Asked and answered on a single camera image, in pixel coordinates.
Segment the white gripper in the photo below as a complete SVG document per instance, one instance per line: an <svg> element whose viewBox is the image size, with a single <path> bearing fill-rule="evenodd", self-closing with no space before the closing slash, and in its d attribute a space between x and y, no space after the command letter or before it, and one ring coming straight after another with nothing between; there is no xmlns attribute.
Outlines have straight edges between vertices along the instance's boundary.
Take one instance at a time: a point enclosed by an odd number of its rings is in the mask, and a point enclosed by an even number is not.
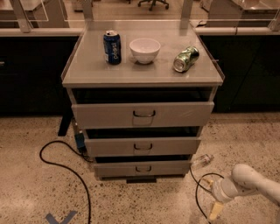
<svg viewBox="0 0 280 224"><path fill-rule="evenodd" d="M221 213L224 207L223 203L228 203L235 197L240 196L242 189L230 177L220 178L215 181L210 178L203 178L203 180L211 186L212 195L217 200L213 203L208 215L208 219L214 221Z"/></svg>

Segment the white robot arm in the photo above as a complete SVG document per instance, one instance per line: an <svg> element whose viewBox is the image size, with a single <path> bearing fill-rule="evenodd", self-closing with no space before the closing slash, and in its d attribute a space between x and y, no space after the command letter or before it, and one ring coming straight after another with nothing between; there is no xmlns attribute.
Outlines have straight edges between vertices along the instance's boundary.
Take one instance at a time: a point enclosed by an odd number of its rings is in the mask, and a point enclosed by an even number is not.
<svg viewBox="0 0 280 224"><path fill-rule="evenodd" d="M211 194L215 202L206 217L209 222L214 221L224 205L236 197L261 194L280 207L280 184L265 178L247 164L236 164L228 177L215 180L211 184Z"/></svg>

